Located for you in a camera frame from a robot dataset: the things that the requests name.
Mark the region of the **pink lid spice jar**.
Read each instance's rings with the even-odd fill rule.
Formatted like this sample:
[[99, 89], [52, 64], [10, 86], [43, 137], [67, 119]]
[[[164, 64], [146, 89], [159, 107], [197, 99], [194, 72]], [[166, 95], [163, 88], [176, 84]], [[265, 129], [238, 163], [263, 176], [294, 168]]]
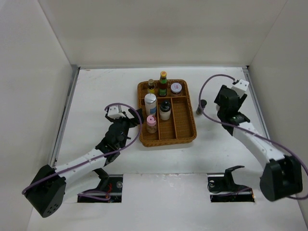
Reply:
[[157, 130], [158, 130], [157, 119], [156, 119], [156, 117], [154, 115], [147, 116], [147, 119], [146, 119], [146, 129], [151, 134], [157, 132]]

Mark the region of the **white peppercorn jar silver lid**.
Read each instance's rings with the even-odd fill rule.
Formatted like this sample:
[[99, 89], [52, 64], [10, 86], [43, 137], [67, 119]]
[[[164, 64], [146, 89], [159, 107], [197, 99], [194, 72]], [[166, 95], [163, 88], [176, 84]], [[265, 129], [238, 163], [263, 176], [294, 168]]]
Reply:
[[153, 93], [148, 93], [144, 97], [146, 115], [156, 115], [156, 96]]

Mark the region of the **small pepper jar black cap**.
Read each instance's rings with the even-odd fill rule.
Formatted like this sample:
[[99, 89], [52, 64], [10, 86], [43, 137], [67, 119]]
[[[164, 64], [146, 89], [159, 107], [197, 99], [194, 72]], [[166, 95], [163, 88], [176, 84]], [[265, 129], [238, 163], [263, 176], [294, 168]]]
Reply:
[[206, 105], [207, 105], [207, 101], [202, 99], [201, 104], [198, 105], [198, 107], [196, 109], [196, 114], [200, 116], [202, 114], [203, 110], [205, 109]]

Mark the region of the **salt bottle black knob cap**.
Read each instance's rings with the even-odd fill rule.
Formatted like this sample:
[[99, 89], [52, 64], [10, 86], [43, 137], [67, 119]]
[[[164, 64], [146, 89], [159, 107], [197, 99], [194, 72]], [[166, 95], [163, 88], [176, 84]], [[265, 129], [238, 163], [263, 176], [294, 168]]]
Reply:
[[171, 115], [171, 102], [165, 100], [160, 104], [159, 116], [162, 120], [166, 121], [170, 119], [170, 115]]

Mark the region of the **yellow label oil bottle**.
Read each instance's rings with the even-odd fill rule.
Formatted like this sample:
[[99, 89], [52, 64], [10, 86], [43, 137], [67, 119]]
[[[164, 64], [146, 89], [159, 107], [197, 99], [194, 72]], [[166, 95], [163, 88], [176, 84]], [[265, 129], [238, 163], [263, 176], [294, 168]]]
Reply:
[[155, 82], [153, 79], [148, 80], [147, 92], [151, 94], [155, 94]]

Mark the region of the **red sauce bottle green label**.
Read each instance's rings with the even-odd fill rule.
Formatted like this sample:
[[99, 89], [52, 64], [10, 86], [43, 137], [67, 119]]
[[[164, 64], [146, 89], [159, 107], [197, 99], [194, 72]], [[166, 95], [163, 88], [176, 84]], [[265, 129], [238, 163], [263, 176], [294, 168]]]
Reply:
[[160, 73], [160, 79], [158, 82], [158, 95], [160, 97], [165, 97], [167, 95], [167, 73], [162, 71]]

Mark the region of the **sauce jar white red lid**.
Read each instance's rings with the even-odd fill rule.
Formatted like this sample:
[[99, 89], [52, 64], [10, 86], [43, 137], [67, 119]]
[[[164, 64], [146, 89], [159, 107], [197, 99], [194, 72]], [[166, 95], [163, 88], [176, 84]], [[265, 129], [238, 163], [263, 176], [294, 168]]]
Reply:
[[178, 82], [172, 83], [170, 86], [170, 95], [173, 97], [180, 96], [182, 92], [182, 85]]

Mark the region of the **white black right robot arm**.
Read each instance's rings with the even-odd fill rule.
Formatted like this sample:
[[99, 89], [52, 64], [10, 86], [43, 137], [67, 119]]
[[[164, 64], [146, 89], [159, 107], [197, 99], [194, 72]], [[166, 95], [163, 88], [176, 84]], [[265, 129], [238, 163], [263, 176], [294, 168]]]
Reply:
[[221, 86], [214, 103], [219, 107], [217, 116], [223, 123], [222, 126], [239, 140], [262, 166], [259, 185], [266, 199], [273, 202], [302, 192], [300, 162], [264, 140], [250, 119], [239, 111], [246, 97], [245, 93], [239, 96], [235, 87]]

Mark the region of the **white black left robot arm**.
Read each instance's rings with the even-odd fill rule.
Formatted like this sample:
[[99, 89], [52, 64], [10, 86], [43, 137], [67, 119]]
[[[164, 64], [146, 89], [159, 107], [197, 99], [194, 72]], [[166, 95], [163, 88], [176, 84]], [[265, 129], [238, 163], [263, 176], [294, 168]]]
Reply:
[[130, 128], [142, 127], [144, 123], [141, 108], [128, 109], [131, 118], [121, 111], [121, 106], [112, 104], [106, 107], [105, 117], [111, 122], [105, 137], [87, 154], [69, 163], [51, 167], [44, 165], [39, 169], [22, 195], [43, 218], [51, 216], [62, 202], [73, 192], [73, 184], [89, 173], [95, 173], [92, 187], [103, 192], [108, 186], [108, 174], [103, 167], [115, 161], [121, 151], [130, 147], [128, 132]]

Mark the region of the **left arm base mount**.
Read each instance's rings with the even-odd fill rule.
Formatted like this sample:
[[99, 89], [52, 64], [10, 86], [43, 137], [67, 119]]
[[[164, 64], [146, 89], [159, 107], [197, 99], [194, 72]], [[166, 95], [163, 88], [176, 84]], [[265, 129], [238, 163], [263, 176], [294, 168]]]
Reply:
[[123, 175], [109, 175], [102, 168], [94, 170], [100, 181], [95, 188], [77, 195], [78, 203], [121, 203], [123, 191]]

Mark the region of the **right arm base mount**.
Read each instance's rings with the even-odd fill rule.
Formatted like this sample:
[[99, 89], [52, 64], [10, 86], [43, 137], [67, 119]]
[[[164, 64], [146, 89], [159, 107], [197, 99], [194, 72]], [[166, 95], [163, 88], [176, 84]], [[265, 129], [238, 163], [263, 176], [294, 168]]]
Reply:
[[251, 187], [236, 184], [232, 172], [244, 168], [233, 166], [225, 169], [222, 173], [209, 173], [207, 175], [207, 189], [212, 203], [255, 202]]

